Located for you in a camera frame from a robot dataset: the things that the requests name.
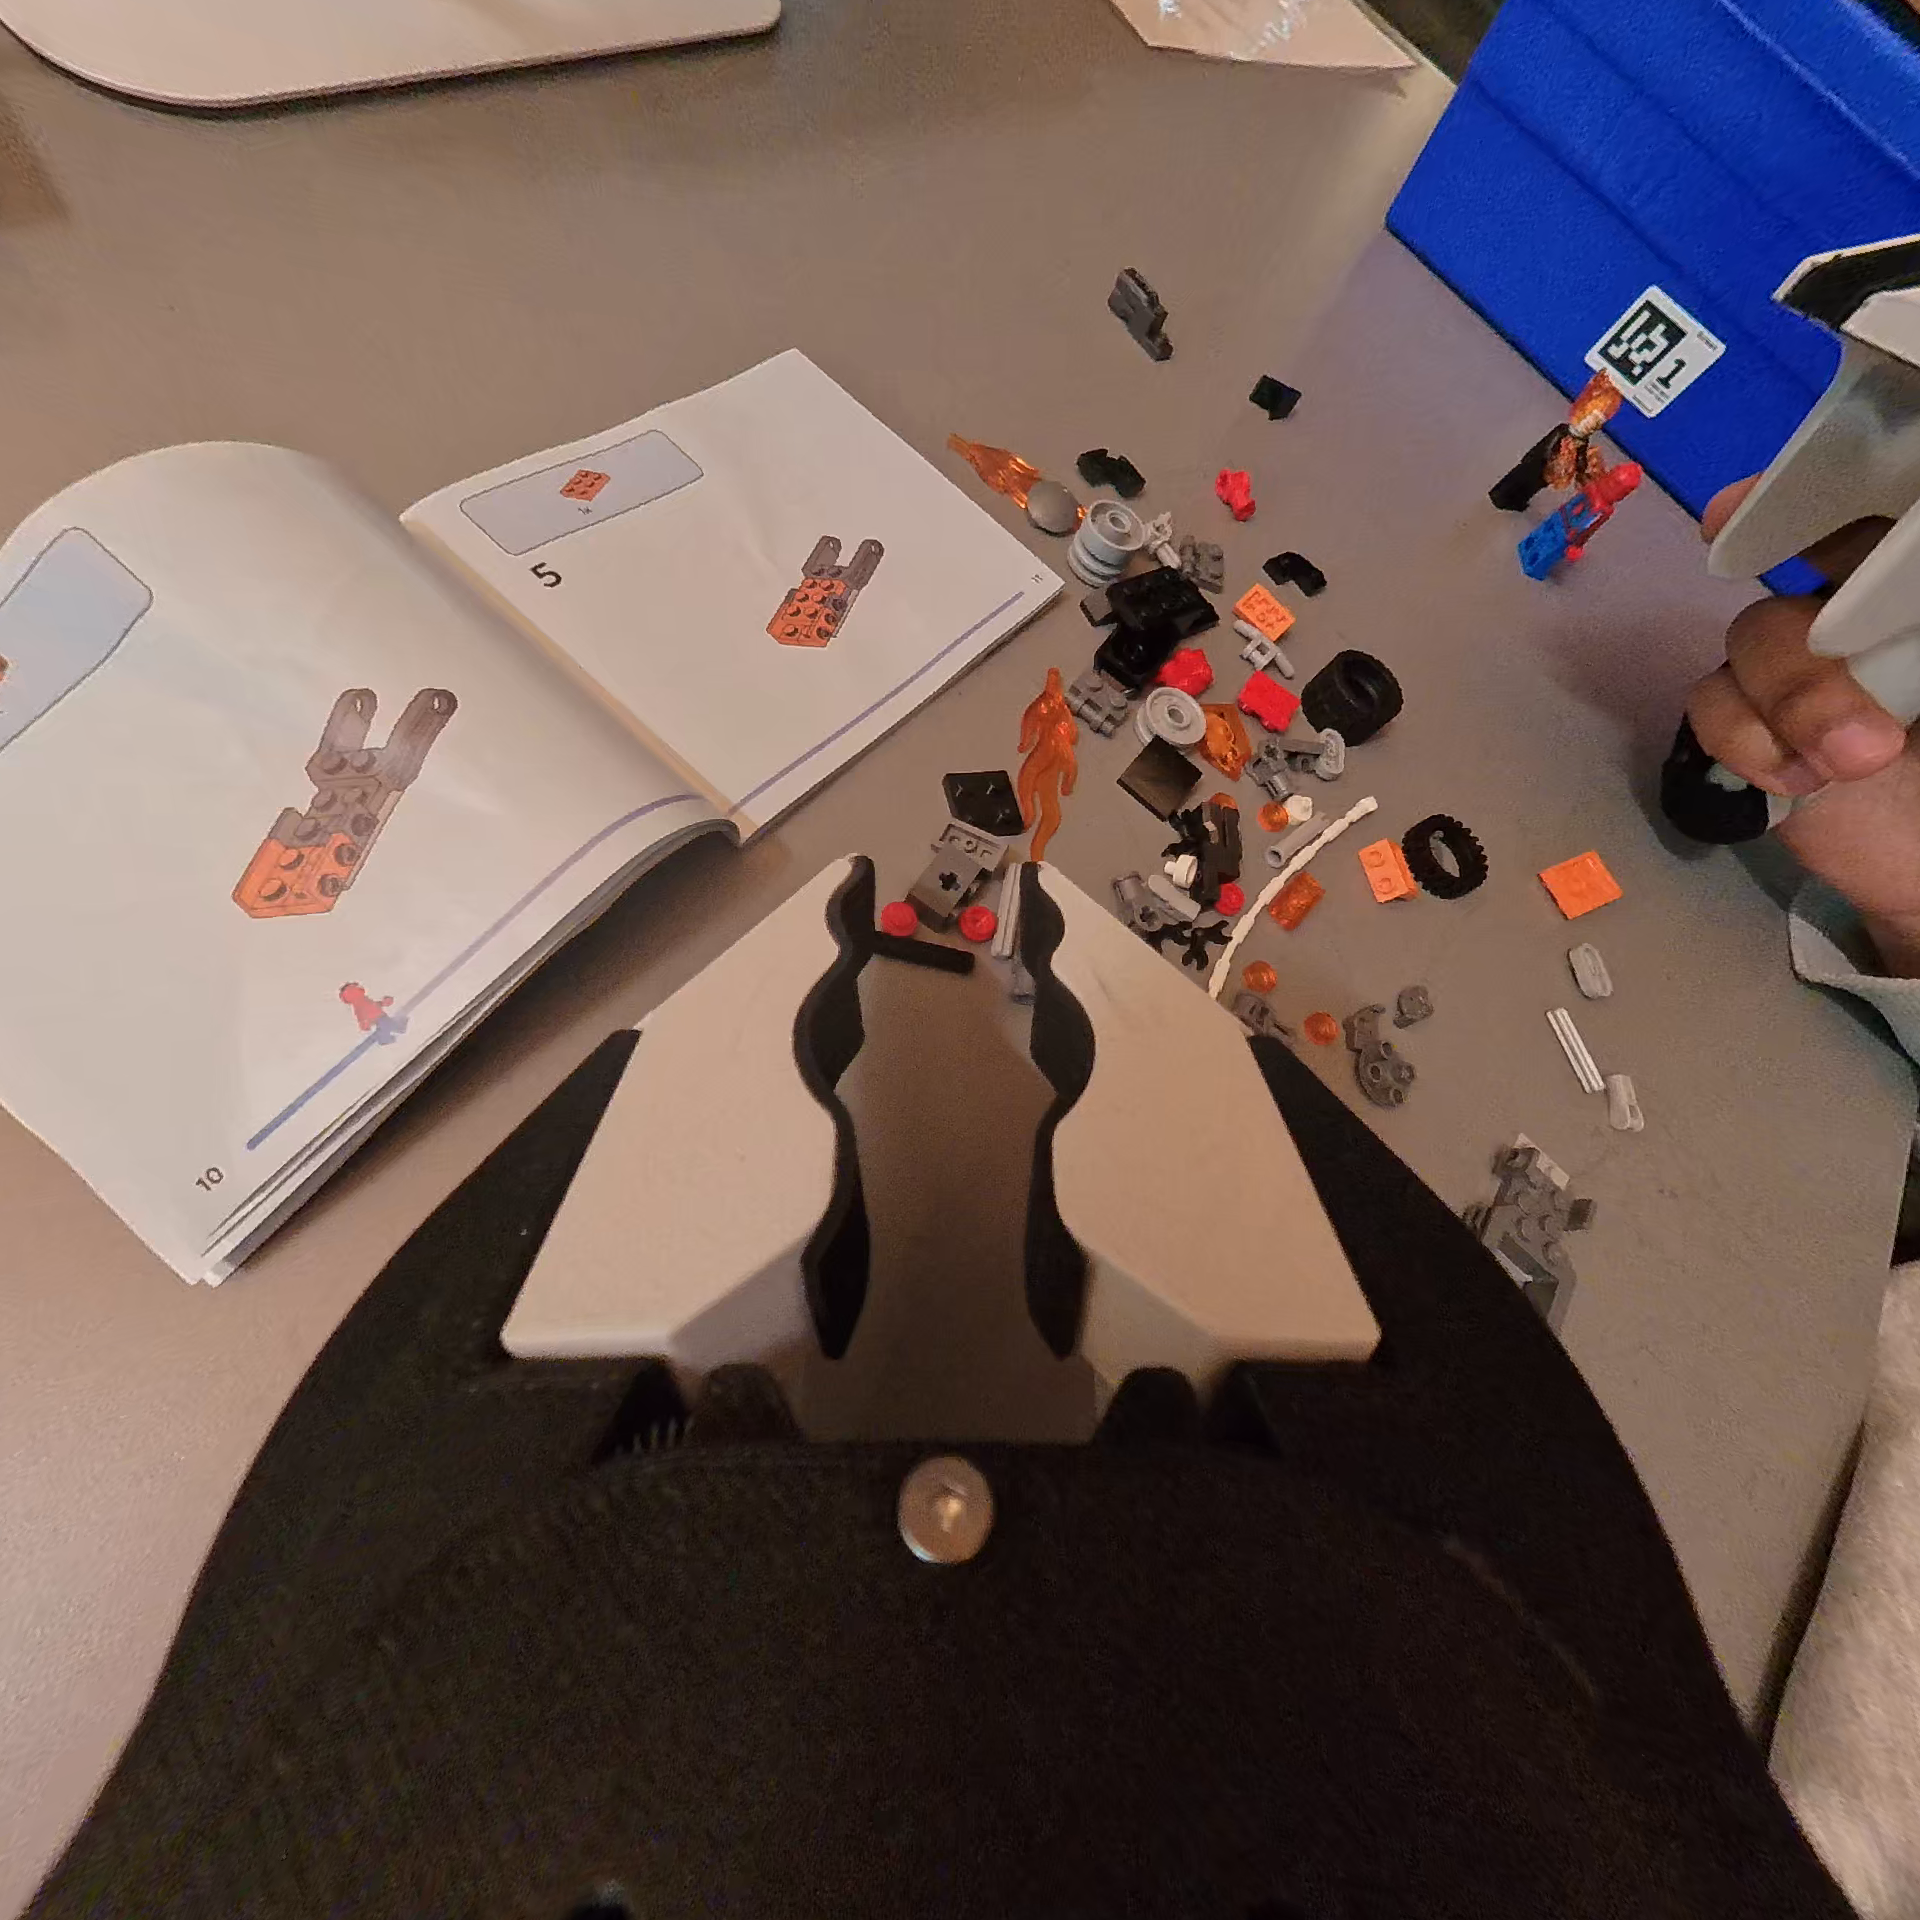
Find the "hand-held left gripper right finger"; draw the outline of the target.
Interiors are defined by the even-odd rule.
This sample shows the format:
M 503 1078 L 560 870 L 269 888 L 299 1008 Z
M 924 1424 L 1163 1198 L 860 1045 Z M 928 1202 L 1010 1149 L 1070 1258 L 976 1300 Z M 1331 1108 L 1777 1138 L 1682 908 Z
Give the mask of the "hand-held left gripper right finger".
M 1377 1315 L 1241 1024 L 1048 862 L 1025 868 L 1025 970 L 1044 1346 L 1090 1368 L 1368 1361 Z

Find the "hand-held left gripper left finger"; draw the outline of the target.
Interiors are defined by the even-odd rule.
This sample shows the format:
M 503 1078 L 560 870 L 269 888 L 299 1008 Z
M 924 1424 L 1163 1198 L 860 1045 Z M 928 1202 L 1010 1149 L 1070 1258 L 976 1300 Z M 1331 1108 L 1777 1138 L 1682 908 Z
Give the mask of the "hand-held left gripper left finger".
M 845 1355 L 872 1226 L 840 1080 L 865 1038 L 874 905 L 874 861 L 832 861 L 642 1022 L 500 1329 L 508 1352 L 675 1374 Z

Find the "pile of lego pieces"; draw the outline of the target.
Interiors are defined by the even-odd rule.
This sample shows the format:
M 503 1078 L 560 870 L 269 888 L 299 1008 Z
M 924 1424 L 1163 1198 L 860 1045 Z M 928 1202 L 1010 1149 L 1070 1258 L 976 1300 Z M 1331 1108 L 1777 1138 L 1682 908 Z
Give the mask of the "pile of lego pieces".
M 1624 397 L 1634 392 L 1640 369 L 1617 365 L 1612 346 L 1596 346 L 1592 365 L 1608 369 Z M 1216 613 L 1183 565 L 1117 577 L 1093 599 L 1096 613 L 1109 623 L 1109 636 L 1093 664 L 1093 678 L 1082 677 L 1067 688 L 1070 709 L 1093 725 L 1096 693 L 1113 706 L 1112 714 L 1100 706 L 1107 718 L 1126 718 L 1128 699 L 1140 697 L 1135 720 L 1141 723 L 1144 747 L 1122 785 L 1150 810 L 1156 807 L 1163 825 L 1178 830 L 1167 850 L 1178 872 L 1128 872 L 1117 881 L 1122 919 L 1156 950 L 1176 941 L 1183 950 L 1183 967 L 1206 972 L 1208 992 L 1216 996 L 1228 982 L 1231 963 L 1259 913 L 1297 930 L 1320 899 L 1320 881 L 1307 870 L 1311 861 L 1372 816 L 1377 798 L 1363 798 L 1338 816 L 1320 816 L 1307 812 L 1307 793 L 1282 793 L 1279 780 L 1288 765 L 1338 780 L 1353 751 L 1338 733 L 1315 733 L 1307 725 L 1303 686 L 1285 686 L 1268 670 L 1282 664 L 1279 636 L 1288 625 L 1285 614 L 1293 618 L 1273 591 L 1250 589 L 1236 602 L 1236 630 L 1246 636 L 1241 653 L 1254 665 L 1236 705 L 1199 699 L 1214 685 L 1211 659 L 1204 649 L 1176 645 L 1208 630 Z M 1264 728 L 1259 753 L 1243 734 L 1243 718 Z M 1173 803 L 1191 798 L 1206 770 L 1194 753 L 1208 757 L 1214 770 L 1228 779 L 1259 779 L 1264 789 L 1273 785 L 1273 803 L 1264 803 L 1261 822 L 1273 833 L 1293 830 L 1293 840 L 1278 840 L 1264 850 L 1273 856 L 1268 861 L 1273 881 L 1254 904 L 1241 895 L 1236 881 L 1241 810 L 1234 796 L 1214 793 L 1206 803 Z M 1393 904 L 1426 895 L 1407 872 L 1403 834 L 1368 843 L 1356 850 L 1356 857 L 1372 899 Z M 881 958 L 947 972 L 974 970 L 974 950 L 920 940 L 920 908 L 911 900 L 890 900 L 881 919 L 883 925 L 874 932 L 874 953 Z M 1331 1014 L 1315 1011 L 1305 1032 L 1315 1045 L 1333 1045 L 1345 1034 L 1356 1053 L 1362 1093 L 1396 1111 L 1412 1085 L 1412 1068 L 1386 1038 L 1379 1038 L 1379 1014 L 1379 1008 L 1363 1008 L 1340 1027 Z

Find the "person's right forearm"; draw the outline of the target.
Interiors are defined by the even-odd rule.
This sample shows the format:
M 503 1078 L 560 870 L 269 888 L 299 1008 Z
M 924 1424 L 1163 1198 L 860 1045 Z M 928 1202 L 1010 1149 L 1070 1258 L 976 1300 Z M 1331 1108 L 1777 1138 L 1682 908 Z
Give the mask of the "person's right forearm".
M 1779 840 L 1800 868 L 1792 972 L 1871 1011 L 1916 1068 L 1916 776 L 1827 785 L 1791 812 Z

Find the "red and blue lego minifigure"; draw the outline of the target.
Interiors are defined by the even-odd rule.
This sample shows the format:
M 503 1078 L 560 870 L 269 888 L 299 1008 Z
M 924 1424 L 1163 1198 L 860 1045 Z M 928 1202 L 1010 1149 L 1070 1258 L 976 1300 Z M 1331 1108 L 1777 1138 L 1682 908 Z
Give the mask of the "red and blue lego minifigure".
M 1579 565 L 1592 539 L 1614 517 L 1620 502 L 1640 490 L 1642 480 L 1640 461 L 1620 461 L 1573 493 L 1518 544 L 1525 577 L 1548 581 Z

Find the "flame-headed black lego minifigure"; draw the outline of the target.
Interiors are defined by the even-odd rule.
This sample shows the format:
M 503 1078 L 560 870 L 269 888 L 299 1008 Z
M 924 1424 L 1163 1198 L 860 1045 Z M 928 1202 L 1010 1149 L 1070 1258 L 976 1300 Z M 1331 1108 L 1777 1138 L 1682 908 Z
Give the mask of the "flame-headed black lego minifigure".
M 1539 493 L 1579 493 L 1606 473 L 1596 445 L 1602 428 L 1620 414 L 1624 396 L 1608 369 L 1596 369 L 1570 401 L 1568 419 L 1551 428 L 1488 490 L 1488 502 L 1504 512 L 1523 512 Z

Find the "black lego tyre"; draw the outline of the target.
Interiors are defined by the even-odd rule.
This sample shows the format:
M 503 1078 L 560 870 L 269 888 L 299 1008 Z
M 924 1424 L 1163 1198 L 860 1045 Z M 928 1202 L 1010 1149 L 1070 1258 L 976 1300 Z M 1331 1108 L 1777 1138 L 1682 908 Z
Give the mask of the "black lego tyre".
M 1474 895 L 1492 875 L 1492 861 L 1479 834 L 1446 812 L 1407 826 L 1403 853 L 1418 888 L 1441 900 Z
M 1338 733 L 1348 747 L 1362 747 L 1400 718 L 1405 688 L 1381 659 L 1345 649 L 1314 674 L 1301 699 L 1315 733 Z

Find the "open lego instruction booklet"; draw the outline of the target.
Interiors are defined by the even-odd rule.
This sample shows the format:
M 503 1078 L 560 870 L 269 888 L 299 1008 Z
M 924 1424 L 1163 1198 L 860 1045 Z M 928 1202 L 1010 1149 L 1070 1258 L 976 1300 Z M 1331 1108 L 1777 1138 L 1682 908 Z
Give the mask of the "open lego instruction booklet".
M 1059 575 L 798 350 L 387 516 L 176 445 L 4 553 L 4 1097 L 221 1283 L 636 875 Z

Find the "tall orange lego flame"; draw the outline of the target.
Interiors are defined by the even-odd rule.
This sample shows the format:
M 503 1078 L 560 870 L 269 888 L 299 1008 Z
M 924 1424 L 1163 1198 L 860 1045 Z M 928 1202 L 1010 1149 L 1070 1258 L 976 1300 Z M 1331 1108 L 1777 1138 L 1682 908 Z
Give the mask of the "tall orange lego flame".
M 1042 692 L 1030 702 L 1019 730 L 1021 768 L 1017 796 L 1021 825 L 1030 830 L 1026 857 L 1042 862 L 1063 825 L 1065 801 L 1079 783 L 1079 723 L 1072 718 L 1063 670 L 1048 668 Z

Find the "person's right hand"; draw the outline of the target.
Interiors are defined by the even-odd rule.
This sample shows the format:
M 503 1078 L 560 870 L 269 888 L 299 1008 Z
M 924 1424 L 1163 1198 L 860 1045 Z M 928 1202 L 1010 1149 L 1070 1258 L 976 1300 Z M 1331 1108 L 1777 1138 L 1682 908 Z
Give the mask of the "person's right hand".
M 1771 595 L 1726 630 L 1725 659 L 1686 699 L 1698 746 L 1730 773 L 1785 798 L 1889 770 L 1908 725 L 1868 693 L 1842 659 L 1811 645 L 1814 619 L 1887 530 L 1855 521 L 1814 545 L 1815 595 Z

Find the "blue plastic bin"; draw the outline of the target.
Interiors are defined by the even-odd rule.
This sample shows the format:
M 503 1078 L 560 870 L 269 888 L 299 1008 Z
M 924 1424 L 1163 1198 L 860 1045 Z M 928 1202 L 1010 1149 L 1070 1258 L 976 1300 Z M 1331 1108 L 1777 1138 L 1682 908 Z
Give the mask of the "blue plastic bin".
M 1919 230 L 1916 5 L 1502 5 L 1389 233 L 1688 510 L 1765 470 L 1838 363 L 1773 296 Z

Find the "beige paper sheet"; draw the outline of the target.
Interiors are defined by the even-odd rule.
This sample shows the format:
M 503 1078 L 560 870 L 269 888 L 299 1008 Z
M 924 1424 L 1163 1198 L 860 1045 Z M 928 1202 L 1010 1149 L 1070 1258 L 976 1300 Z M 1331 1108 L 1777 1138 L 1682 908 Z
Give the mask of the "beige paper sheet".
M 1204 60 L 1405 74 L 1418 56 L 1359 2 L 1113 2 L 1151 49 Z

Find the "person's cream sweater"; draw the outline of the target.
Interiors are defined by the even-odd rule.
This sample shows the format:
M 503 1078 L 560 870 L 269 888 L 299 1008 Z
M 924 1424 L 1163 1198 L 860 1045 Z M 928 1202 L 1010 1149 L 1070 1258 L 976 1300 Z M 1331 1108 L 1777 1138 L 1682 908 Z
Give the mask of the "person's cream sweater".
M 1771 1768 L 1851 1905 L 1919 1915 L 1919 1267 L 1892 1269 L 1880 1371 Z

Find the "white laptop stand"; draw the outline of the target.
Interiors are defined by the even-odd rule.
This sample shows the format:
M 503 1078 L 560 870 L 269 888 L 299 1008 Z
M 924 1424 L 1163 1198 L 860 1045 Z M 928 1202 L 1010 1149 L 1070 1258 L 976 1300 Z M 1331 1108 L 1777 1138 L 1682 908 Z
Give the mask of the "white laptop stand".
M 272 108 L 777 27 L 781 2 L 5 2 L 28 51 L 157 108 Z

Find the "grey lego frame assembly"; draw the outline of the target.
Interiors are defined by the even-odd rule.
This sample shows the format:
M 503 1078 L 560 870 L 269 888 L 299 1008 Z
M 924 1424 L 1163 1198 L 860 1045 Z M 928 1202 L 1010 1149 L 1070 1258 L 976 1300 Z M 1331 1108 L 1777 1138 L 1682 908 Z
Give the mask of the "grey lego frame assembly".
M 1570 1235 L 1596 1219 L 1596 1202 L 1531 1136 L 1492 1158 L 1492 1194 L 1467 1205 L 1462 1219 L 1506 1269 L 1551 1332 L 1564 1332 L 1573 1301 Z

